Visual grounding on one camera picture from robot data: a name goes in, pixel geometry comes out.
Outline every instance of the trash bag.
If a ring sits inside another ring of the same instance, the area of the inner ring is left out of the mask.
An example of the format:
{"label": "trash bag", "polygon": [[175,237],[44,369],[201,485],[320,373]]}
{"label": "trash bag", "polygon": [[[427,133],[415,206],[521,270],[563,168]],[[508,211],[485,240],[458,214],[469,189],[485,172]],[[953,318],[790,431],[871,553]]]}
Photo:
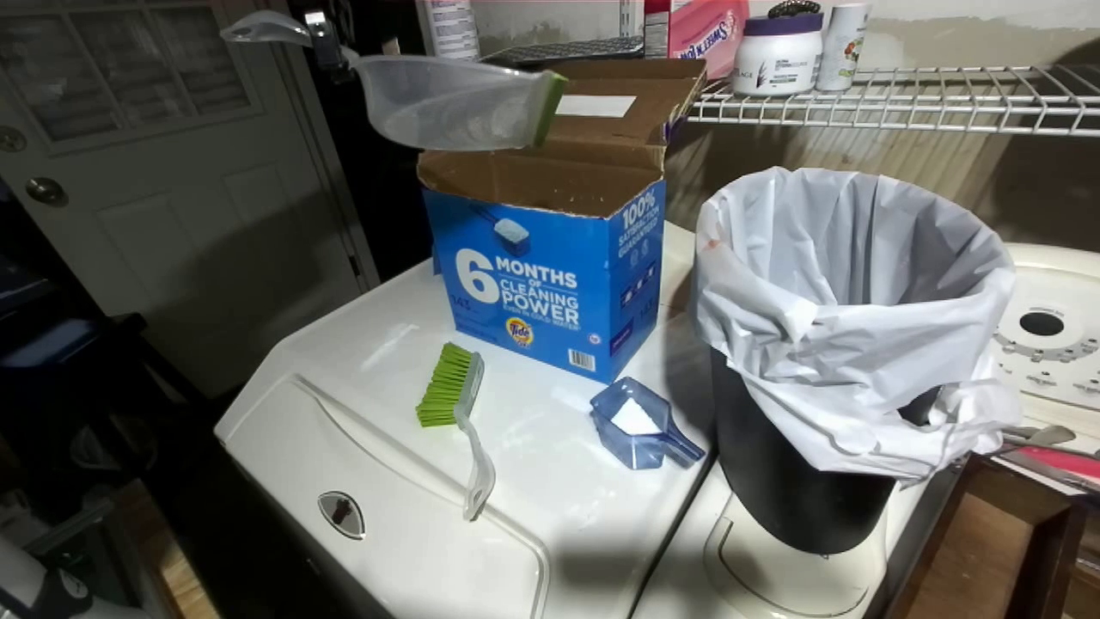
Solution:
{"label": "trash bag", "polygon": [[767,168],[700,216],[703,338],[818,472],[930,477],[997,450],[1017,420],[992,339],[1012,290],[986,223],[883,174]]}

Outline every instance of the detergent box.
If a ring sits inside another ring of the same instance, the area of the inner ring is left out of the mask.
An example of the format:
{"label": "detergent box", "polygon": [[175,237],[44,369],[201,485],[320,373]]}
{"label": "detergent box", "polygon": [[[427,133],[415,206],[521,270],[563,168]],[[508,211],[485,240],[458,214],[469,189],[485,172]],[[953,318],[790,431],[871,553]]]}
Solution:
{"label": "detergent box", "polygon": [[614,381],[661,298],[663,147],[703,62],[568,62],[530,151],[420,155],[455,326]]}
{"label": "detergent box", "polygon": [[743,46],[749,0],[647,0],[647,59],[704,59],[710,83],[727,83]]}

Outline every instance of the trash can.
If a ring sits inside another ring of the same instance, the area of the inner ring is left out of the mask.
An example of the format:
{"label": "trash can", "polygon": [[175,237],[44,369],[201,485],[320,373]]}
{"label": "trash can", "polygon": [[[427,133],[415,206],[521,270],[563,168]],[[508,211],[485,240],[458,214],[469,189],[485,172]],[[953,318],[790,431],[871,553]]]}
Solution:
{"label": "trash can", "polygon": [[992,360],[1012,257],[934,191],[823,168],[743,174],[703,206],[696,281],[718,465],[797,549],[853,549],[899,477],[993,450],[1017,420]]}

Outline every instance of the wire shelf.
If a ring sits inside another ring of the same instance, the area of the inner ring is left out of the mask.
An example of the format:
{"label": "wire shelf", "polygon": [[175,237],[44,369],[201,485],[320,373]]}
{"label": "wire shelf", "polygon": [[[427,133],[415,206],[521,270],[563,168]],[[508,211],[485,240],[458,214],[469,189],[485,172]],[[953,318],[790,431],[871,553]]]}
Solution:
{"label": "wire shelf", "polygon": [[1100,66],[862,69],[843,94],[703,94],[688,120],[1100,137]]}

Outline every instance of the washing machine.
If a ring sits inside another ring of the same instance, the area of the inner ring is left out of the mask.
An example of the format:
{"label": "washing machine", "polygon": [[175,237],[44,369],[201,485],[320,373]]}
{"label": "washing machine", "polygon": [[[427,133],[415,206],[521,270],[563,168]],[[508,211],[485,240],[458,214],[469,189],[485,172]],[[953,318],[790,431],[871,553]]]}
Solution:
{"label": "washing machine", "polygon": [[[663,231],[657,329],[624,373],[671,401],[710,450],[710,356],[696,338],[696,237]],[[483,516],[480,465],[458,427],[420,427],[441,348],[485,356],[470,423],[497,469]],[[304,532],[360,614],[630,614],[710,457],[625,469],[591,423],[601,381],[455,329],[430,261],[286,338],[240,387],[216,435]]]}
{"label": "washing machine", "polygon": [[[1012,257],[1017,290],[997,326],[1001,381],[1017,387],[1028,427],[1068,427],[1076,440],[1067,447],[1093,455],[1100,447],[1100,254],[1012,245]],[[710,469],[633,614],[866,614],[926,492],[930,485],[895,485],[873,532],[826,556],[775,540],[728,492],[724,469]]]}

